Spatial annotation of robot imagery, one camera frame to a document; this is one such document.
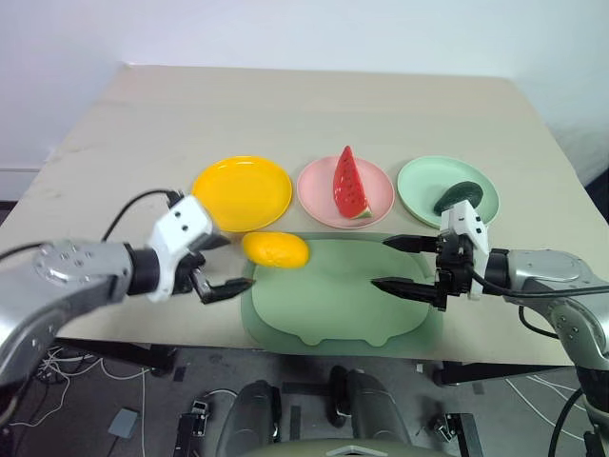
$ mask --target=table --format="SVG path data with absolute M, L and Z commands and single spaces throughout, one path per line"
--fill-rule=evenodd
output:
M 295 182 L 308 162 L 339 154 L 346 144 L 394 180 L 405 163 L 423 155 L 474 165 L 501 196 L 500 215 L 489 230 L 493 247 L 574 252 L 609 279 L 604 220 L 525 98 L 509 81 L 488 77 L 125 67 L 0 228 L 0 248 L 39 239 L 98 239 L 131 196 L 159 187 L 189 190 L 202 169 L 227 156 L 262 155 Z M 161 200 L 130 211 L 111 239 L 143 244 L 167 210 Z M 296 196 L 267 229 L 335 231 L 309 217 Z M 437 234 L 399 200 L 383 221 L 363 230 Z M 238 243 L 206 257 L 210 281 L 241 275 L 245 259 Z M 157 304 L 130 298 L 74 320 L 60 336 L 255 348 L 239 304 L 236 298 L 203 306 L 194 294 Z M 548 327 L 529 315 L 533 324 Z M 517 308 L 491 296 L 450 299 L 442 340 L 420 358 L 570 365 L 557 341 L 523 328 Z

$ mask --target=floor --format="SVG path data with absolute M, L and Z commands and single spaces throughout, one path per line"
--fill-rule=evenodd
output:
M 456 444 L 443 446 L 423 425 L 436 412 L 471 412 L 477 421 L 485 456 L 540 456 L 547 453 L 552 428 L 545 424 L 503 380 L 476 385 L 436 387 L 416 370 L 412 361 L 372 357 L 303 357 L 282 356 L 245 349 L 187 348 L 181 349 L 178 367 L 186 368 L 182 381 L 173 375 L 155 377 L 146 374 L 145 447 L 147 457 L 172 455 L 176 428 L 181 413 L 189 410 L 194 399 L 215 388 L 239 390 L 245 384 L 266 379 L 281 388 L 284 383 L 326 382 L 330 369 L 337 364 L 347 368 L 362 368 L 376 376 L 392 392 L 403 414 L 413 444 L 444 449 L 460 455 Z M 107 361 L 108 371 L 125 376 L 138 368 Z M 571 369 L 546 373 L 547 380 L 570 387 L 577 385 Z M 513 383 L 547 417 L 555 419 L 564 403 L 554 391 L 520 377 Z M 119 439 L 111 454 L 114 436 L 108 426 L 121 407 L 142 411 L 142 377 L 127 381 L 109 379 L 99 366 L 82 376 L 72 378 L 61 410 L 51 414 L 40 426 L 14 427 L 15 438 L 26 433 L 17 457 L 61 455 L 76 457 L 139 456 L 141 422 L 130 439 Z M 49 388 L 49 395 L 36 419 L 59 404 L 65 385 Z M 13 421 L 29 420 L 37 408 L 45 387 L 32 382 Z M 214 455 L 214 449 L 230 408 L 232 397 L 217 393 L 211 398 L 211 418 L 206 437 L 198 454 Z M 326 397 L 284 394 L 282 435 L 290 434 L 290 407 L 302 409 L 301 439 L 349 437 L 349 423 L 336 429 L 324 417 Z M 585 413 L 574 409 L 566 429 L 581 436 L 589 428 Z M 583 444 L 562 435 L 559 456 L 583 455 Z

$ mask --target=green plate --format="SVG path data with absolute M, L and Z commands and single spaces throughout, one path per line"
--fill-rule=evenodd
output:
M 380 243 L 390 236 L 383 233 L 299 233 L 305 240 L 365 240 Z M 424 276 L 426 284 L 433 282 L 433 275 L 425 259 L 420 254 L 410 254 Z M 253 277 L 257 266 L 248 263 L 245 276 Z M 317 355 L 376 355 L 386 357 L 420 357 L 431 351 L 442 335 L 442 314 L 430 308 L 422 323 L 404 334 L 391 336 L 380 347 L 374 347 L 363 339 L 335 340 L 323 339 L 316 346 L 310 346 L 294 334 L 278 330 L 266 323 L 256 312 L 252 290 L 242 294 L 242 321 L 248 333 L 262 348 L 284 354 L 317 354 Z
M 398 194 L 417 219 L 439 228 L 441 217 L 433 208 L 449 188 L 462 181 L 472 181 L 482 188 L 482 201 L 476 211 L 486 225 L 490 224 L 499 212 L 499 194 L 490 179 L 461 160 L 431 155 L 408 162 L 398 175 Z

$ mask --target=green placemat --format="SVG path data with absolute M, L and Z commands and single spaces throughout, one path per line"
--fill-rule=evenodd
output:
M 298 233 L 305 240 L 363 240 L 381 242 L 388 236 L 383 233 Z M 427 263 L 420 254 L 406 254 L 416 262 L 427 280 L 433 282 Z M 244 274 L 253 277 L 257 266 L 247 263 Z M 267 324 L 256 312 L 252 291 L 242 295 L 242 320 L 249 334 L 266 350 L 287 354 L 319 355 L 380 355 L 409 357 L 432 349 L 442 335 L 442 314 L 430 308 L 417 328 L 389 338 L 381 347 L 370 346 L 363 340 L 323 340 L 317 346 L 308 346 L 296 335 L 277 330 Z

